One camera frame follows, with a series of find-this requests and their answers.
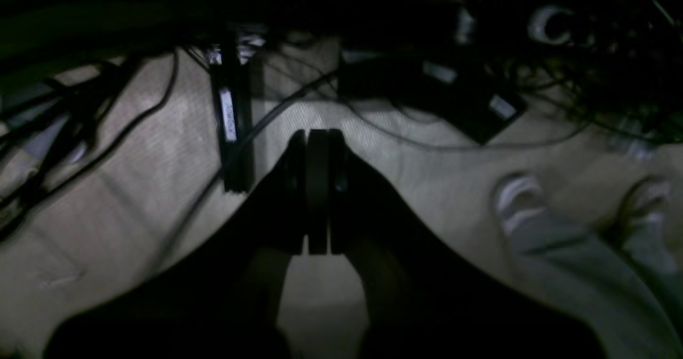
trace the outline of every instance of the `gray pants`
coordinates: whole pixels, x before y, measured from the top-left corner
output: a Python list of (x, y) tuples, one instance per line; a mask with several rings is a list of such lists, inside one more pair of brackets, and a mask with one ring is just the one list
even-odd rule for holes
[(674, 327), (683, 316), (683, 278), (652, 239), (627, 242), (629, 262), (587, 227), (544, 212), (509, 243), (527, 281), (551, 306), (590, 325), (608, 357), (683, 357)]

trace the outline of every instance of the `shoe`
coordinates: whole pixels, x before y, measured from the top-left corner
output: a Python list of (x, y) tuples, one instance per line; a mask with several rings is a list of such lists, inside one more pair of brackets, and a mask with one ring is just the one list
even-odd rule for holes
[(671, 183), (662, 177), (647, 177), (633, 186), (622, 202), (612, 242), (621, 246), (636, 230), (661, 237), (670, 197)]
[(493, 196), (493, 208), (505, 236), (546, 211), (545, 198), (543, 187), (532, 174), (517, 173), (502, 179)]

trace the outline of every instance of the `floor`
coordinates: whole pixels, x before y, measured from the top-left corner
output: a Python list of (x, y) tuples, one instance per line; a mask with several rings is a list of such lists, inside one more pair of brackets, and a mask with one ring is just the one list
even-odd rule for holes
[[(326, 41), (308, 53), (290, 55), (305, 55), (327, 70), (335, 64), (327, 62), (331, 57), (325, 54), (336, 48), (335, 41)], [(180, 59), (178, 86), (168, 106), (136, 130), (115, 157), (45, 206), (0, 247), (0, 340), (14, 337), (27, 352), (39, 356), (64, 318), (134, 287), (164, 233), (217, 167), (208, 77), (184, 54)], [(277, 55), (266, 62), (300, 81), (317, 73)], [(142, 70), (107, 121), (102, 145), (160, 99), (170, 65), (166, 57)], [(271, 67), (264, 67), (264, 80), (265, 97), (254, 101), (257, 116), (273, 106), (278, 94), (298, 87)], [(596, 228), (610, 223), (624, 193), (647, 174), (670, 177), (681, 188), (675, 202), (683, 203), (683, 150), (676, 147), (661, 148), (653, 159), (637, 161), (610, 153), (605, 137), (588, 130), (553, 147), (426, 152), (377, 133), (343, 106), (314, 95), (304, 100), (258, 138), (259, 176), (280, 157), (295, 130), (339, 128), (351, 148), (390, 179), (446, 244), (500, 281), (535, 296), (540, 295), (509, 264), (505, 241), (490, 215), (490, 192), (500, 177), (519, 170), (536, 172), (558, 212)], [(427, 143), (470, 145), (445, 123), (425, 125), (378, 109), (366, 111), (366, 116)], [(540, 142), (573, 129), (571, 123), (544, 118), (532, 106), (494, 143)], [(241, 195), (213, 192), (173, 259), (200, 245), (243, 200)], [(671, 214), (666, 240), (683, 262), (683, 234), (677, 232), (681, 225), (683, 213)], [(360, 279), (349, 262), (344, 257), (295, 257), (278, 326), (297, 357), (354, 357), (368, 316)]]

